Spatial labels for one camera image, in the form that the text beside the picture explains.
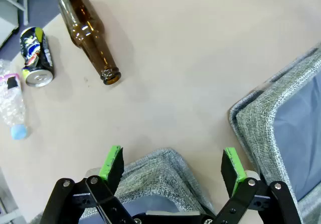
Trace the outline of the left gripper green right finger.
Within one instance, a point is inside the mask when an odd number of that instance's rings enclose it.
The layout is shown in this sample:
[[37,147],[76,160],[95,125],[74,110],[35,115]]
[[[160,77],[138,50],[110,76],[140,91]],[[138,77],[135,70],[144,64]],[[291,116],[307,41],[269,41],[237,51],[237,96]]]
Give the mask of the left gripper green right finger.
[[239,223],[247,210],[256,210],[263,223],[301,223],[287,184],[248,177],[235,148],[225,148],[221,174],[229,200],[213,223]]

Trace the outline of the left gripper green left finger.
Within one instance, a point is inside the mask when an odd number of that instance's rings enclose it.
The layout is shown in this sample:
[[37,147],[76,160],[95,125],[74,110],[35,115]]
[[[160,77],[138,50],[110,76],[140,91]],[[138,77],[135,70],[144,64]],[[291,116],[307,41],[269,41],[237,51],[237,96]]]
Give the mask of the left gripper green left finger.
[[104,223],[135,223],[115,196],[123,172],[123,148],[112,146],[98,175],[78,183],[70,178],[56,182],[41,223],[78,223],[88,208],[95,208]]

